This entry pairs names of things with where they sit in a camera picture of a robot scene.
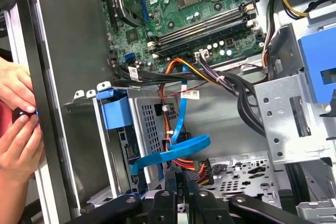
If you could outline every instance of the blue plastic latch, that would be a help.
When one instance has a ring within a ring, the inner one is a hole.
[[[208,135],[202,135],[179,144],[169,145],[170,151],[153,153],[138,159],[134,165],[130,165],[131,174],[137,175],[141,169],[150,165],[192,155],[208,147],[210,143],[210,137]]]
[[[336,89],[336,28],[307,35],[299,45],[308,79],[316,103],[331,101]]]
[[[101,106],[107,130],[133,125],[128,97]]]
[[[127,94],[126,90],[123,89],[109,89],[104,90],[96,95],[98,101],[114,97],[116,94]]]

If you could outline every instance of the gray metal frame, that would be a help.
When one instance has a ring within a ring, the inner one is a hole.
[[[263,202],[281,207],[278,195],[279,185],[266,151],[211,158],[209,161],[212,167],[227,165],[227,168],[220,174],[214,175],[215,184],[201,186],[201,189],[210,190],[225,201],[228,201],[233,194],[247,194],[251,197],[261,195]],[[249,171],[255,168],[265,171],[249,174]]]
[[[325,113],[326,105],[312,103],[305,74],[266,82],[255,89],[275,165],[322,157],[335,159],[333,141],[326,141],[326,128],[320,117]],[[300,137],[298,134],[290,104],[293,97],[301,97],[310,136]]]
[[[111,83],[108,81],[97,85],[98,91],[108,88],[112,88]],[[155,152],[162,152],[164,146],[161,140],[165,138],[163,116],[157,116],[154,107],[155,104],[161,104],[161,98],[158,92],[151,89],[114,88],[126,89],[127,91],[141,157]],[[112,195],[116,198],[122,193],[120,184],[121,178],[118,177],[118,167],[116,165],[116,155],[110,148],[109,137],[107,136],[107,131],[105,130],[102,119],[101,104],[96,99],[96,91],[88,91],[87,97],[93,99]],[[166,103],[170,106],[171,110],[178,110],[175,97],[167,98]],[[177,120],[176,113],[170,112],[169,119],[172,129],[174,129]],[[126,170],[127,173],[130,174],[129,167],[127,167]],[[148,189],[155,190],[162,182],[159,177],[158,167],[156,165],[145,167],[144,173]]]

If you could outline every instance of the white label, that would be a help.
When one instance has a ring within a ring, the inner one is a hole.
[[[184,91],[186,91],[188,89],[188,86],[187,85],[185,85],[185,84],[182,84],[181,85],[181,92],[184,92]]]
[[[130,72],[131,80],[133,80],[133,81],[139,81],[139,75],[138,75],[137,68],[128,67],[128,71]]]
[[[199,93],[198,90],[185,91],[185,92],[181,93],[181,98],[191,99],[191,100],[199,100],[200,99],[199,94],[200,93]]]
[[[153,4],[157,3],[157,2],[158,2],[158,0],[149,0],[149,3],[150,3],[151,5],[153,5]]]

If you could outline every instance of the side panel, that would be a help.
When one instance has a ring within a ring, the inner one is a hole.
[[[89,90],[111,77],[99,0],[37,0],[41,37],[50,62],[59,129],[69,153],[78,201],[82,205],[108,186],[93,113],[70,115],[62,107],[77,90]]]

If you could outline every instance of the wire bundle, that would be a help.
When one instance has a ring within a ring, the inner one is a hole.
[[[304,12],[300,12],[295,10],[288,2],[288,0],[281,0],[283,8],[286,12],[286,14],[292,18],[292,19],[301,19],[304,17],[308,16],[308,13],[314,9],[316,9],[319,5],[329,2],[331,0],[318,0],[316,2],[312,2],[309,4],[308,8],[304,10]],[[266,39],[265,39],[265,45],[264,45],[264,50],[262,53],[262,62],[264,67],[269,67],[268,72],[270,73],[270,80],[272,80],[272,65],[270,62],[270,57],[269,57],[269,52],[270,52],[270,47],[271,47],[271,40],[272,37],[275,34],[275,21],[274,21],[274,12],[275,12],[275,0],[268,0],[267,2],[267,13],[266,13],[266,26],[267,26],[267,33],[266,33]]]
[[[252,105],[249,102],[250,96],[256,99],[256,92],[253,84],[230,72],[223,72],[219,75],[211,69],[206,60],[202,57],[198,57],[197,61],[201,64],[204,71],[213,79],[213,81],[238,98],[237,108],[241,119],[251,129],[260,135],[265,136],[263,123],[252,109],[252,107],[257,107],[257,105]]]

